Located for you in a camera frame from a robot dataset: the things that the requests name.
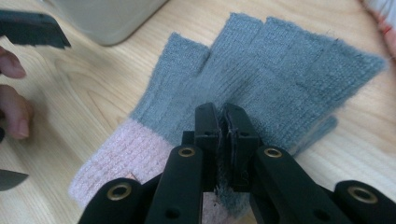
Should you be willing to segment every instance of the light wood surface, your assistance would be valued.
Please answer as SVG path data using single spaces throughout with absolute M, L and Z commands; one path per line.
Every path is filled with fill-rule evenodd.
M 48 12 L 37 0 L 2 0 L 1 8 Z M 133 110 L 168 36 L 178 32 L 208 46 L 230 12 L 275 16 L 344 39 L 389 58 L 372 17 L 358 0 L 171 0 L 126 41 L 101 47 L 52 14 L 72 48 L 0 45 L 21 59 L 28 77 L 1 77 L 35 107 L 31 136 L 7 137 L 0 168 L 29 174 L 0 192 L 0 223 L 77 223 L 82 211 L 67 194 L 78 168 Z M 375 77 L 337 112 L 338 127 L 296 160 L 317 183 L 356 179 L 396 201 L 396 68 Z M 250 213 L 240 223 L 254 223 Z

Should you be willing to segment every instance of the wooden table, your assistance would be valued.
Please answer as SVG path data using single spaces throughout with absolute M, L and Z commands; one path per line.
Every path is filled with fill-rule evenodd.
M 39 1 L 3 0 L 1 8 L 47 10 Z M 101 47 L 53 15 L 73 48 L 0 45 L 21 59 L 28 77 L 13 86 L 35 107 L 31 137 L 1 144 L 0 168 L 29 174 L 0 192 L 0 223 L 77 223 L 81 210 L 67 194 L 78 168 L 133 110 L 168 36 L 176 31 L 210 46 L 230 12 L 275 16 L 342 38 L 389 58 L 372 17 L 358 0 L 171 0 L 126 41 Z M 375 77 L 337 112 L 338 127 L 296 160 L 320 185 L 356 179 L 396 201 L 396 67 Z M 254 223 L 250 213 L 240 223 Z

